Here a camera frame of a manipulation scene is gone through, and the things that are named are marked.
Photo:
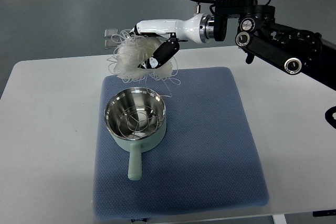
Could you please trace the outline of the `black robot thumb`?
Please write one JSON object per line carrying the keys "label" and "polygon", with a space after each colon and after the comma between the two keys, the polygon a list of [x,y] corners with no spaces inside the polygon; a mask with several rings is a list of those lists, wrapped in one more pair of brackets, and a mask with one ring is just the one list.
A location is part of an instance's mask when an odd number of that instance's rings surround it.
{"label": "black robot thumb", "polygon": [[142,69],[158,69],[166,64],[180,49],[177,40],[163,42],[152,56],[141,63]]}

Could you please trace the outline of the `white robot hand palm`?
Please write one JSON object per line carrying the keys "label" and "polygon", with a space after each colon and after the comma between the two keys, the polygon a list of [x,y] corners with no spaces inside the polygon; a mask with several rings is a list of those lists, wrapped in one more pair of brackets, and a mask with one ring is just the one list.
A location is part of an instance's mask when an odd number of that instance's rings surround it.
{"label": "white robot hand palm", "polygon": [[154,19],[138,22],[134,31],[139,35],[156,35],[169,39],[174,34],[178,40],[191,40],[195,43],[207,43],[210,40],[206,25],[210,15],[196,14],[188,20]]}

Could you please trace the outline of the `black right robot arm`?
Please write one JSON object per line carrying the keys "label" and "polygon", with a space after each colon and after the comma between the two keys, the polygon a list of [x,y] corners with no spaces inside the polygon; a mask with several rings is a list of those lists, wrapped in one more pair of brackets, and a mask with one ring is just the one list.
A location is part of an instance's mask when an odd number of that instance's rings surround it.
{"label": "black right robot arm", "polygon": [[287,74],[303,73],[335,89],[335,44],[324,40],[320,33],[277,24],[275,7],[259,5],[257,0],[196,2],[209,3],[211,14],[197,13],[189,20],[143,20],[135,25],[136,35],[165,38],[163,45],[139,68],[162,67],[177,53],[180,41],[224,41],[228,19],[237,18],[235,43],[247,54],[247,64],[258,57]]}

